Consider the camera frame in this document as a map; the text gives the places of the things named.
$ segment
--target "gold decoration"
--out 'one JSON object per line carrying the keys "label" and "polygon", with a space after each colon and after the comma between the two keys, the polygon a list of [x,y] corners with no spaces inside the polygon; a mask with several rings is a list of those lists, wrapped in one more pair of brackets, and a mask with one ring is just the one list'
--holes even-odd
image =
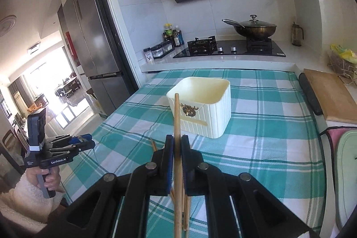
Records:
{"label": "gold decoration", "polygon": [[183,105],[182,103],[180,104],[180,107],[182,107],[182,111],[183,113],[186,114],[186,116],[190,116],[190,117],[193,117],[193,116],[196,116],[196,110],[198,108],[196,108],[195,106],[192,107],[190,105]]}

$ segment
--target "cutting board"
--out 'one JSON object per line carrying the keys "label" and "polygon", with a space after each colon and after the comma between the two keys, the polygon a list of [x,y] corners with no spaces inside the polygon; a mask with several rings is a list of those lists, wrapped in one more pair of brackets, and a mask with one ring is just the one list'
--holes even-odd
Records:
{"label": "cutting board", "polygon": [[326,120],[357,124],[357,104],[336,74],[304,69]]}

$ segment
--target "plaid tablecloth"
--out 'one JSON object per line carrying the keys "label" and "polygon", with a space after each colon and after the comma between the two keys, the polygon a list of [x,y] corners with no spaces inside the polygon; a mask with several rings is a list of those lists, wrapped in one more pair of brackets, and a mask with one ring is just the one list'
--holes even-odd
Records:
{"label": "plaid tablecloth", "polygon": [[[186,133],[193,149],[223,172],[251,173],[314,230],[323,218],[325,173],[315,119],[291,72],[240,69],[173,70],[158,73],[95,130],[94,150],[62,166],[72,202],[107,172],[131,173],[151,160],[152,137],[161,148],[173,134],[166,93],[189,76],[231,82],[232,118],[220,138]],[[173,237],[170,197],[151,197],[147,237]],[[206,237],[204,197],[194,197],[190,237]]]}

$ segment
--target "human hand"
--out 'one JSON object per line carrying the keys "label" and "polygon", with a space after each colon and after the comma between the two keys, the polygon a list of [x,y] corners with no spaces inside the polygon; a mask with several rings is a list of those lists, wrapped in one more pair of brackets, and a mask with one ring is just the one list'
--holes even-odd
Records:
{"label": "human hand", "polygon": [[39,167],[26,169],[27,180],[34,186],[37,186],[38,188],[41,188],[41,186],[39,184],[39,181],[37,180],[37,175],[38,174],[44,175],[44,174],[48,174],[48,173],[50,173],[50,174],[46,177],[44,186],[46,188],[48,188],[48,190],[57,190],[57,188],[61,182],[59,167],[53,167],[53,168],[50,168],[49,170],[48,169],[42,170]]}

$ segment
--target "white plastic basket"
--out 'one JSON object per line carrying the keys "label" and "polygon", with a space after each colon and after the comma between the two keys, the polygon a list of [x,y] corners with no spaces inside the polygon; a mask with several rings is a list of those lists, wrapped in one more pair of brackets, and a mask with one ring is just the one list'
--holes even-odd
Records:
{"label": "white plastic basket", "polygon": [[174,113],[174,96],[180,95],[181,130],[219,138],[231,119],[231,85],[217,78],[187,77],[166,96]]}

